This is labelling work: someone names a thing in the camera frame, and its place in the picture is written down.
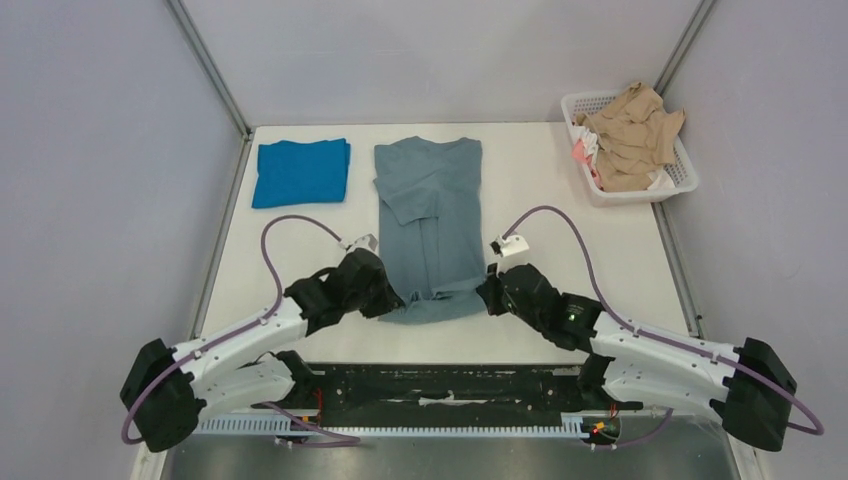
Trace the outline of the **grey-blue t-shirt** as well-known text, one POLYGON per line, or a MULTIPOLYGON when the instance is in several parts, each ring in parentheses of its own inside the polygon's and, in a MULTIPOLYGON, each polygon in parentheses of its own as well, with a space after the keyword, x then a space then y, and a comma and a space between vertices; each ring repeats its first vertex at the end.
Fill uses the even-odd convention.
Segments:
POLYGON ((379 255, 404 305, 386 322, 421 325, 481 313, 486 276, 480 141, 409 137, 374 148, 379 255))

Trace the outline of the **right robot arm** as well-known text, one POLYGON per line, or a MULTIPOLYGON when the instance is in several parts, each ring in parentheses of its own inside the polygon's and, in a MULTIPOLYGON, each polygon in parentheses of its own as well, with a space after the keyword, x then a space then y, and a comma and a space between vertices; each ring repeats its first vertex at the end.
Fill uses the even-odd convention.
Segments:
POLYGON ((735 347, 619 323, 601 302, 559 292, 530 264, 506 272, 490 265, 476 292, 490 315, 510 313, 557 347, 586 353, 577 377, 585 405, 671 408, 714 421, 754 448, 781 451, 797 383, 767 343, 749 338, 735 347))

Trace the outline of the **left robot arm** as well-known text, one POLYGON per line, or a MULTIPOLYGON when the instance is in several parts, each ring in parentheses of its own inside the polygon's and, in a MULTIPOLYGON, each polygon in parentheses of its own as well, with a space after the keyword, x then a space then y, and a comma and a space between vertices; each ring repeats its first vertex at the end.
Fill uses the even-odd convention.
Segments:
POLYGON ((268 307, 212 335, 169 347, 142 346, 120 390, 127 409, 121 438, 166 451, 204 421, 263 402, 307 405, 312 379, 265 353, 338 324, 350 313, 379 317, 400 307, 381 259, 354 248, 328 267, 279 287, 268 307))

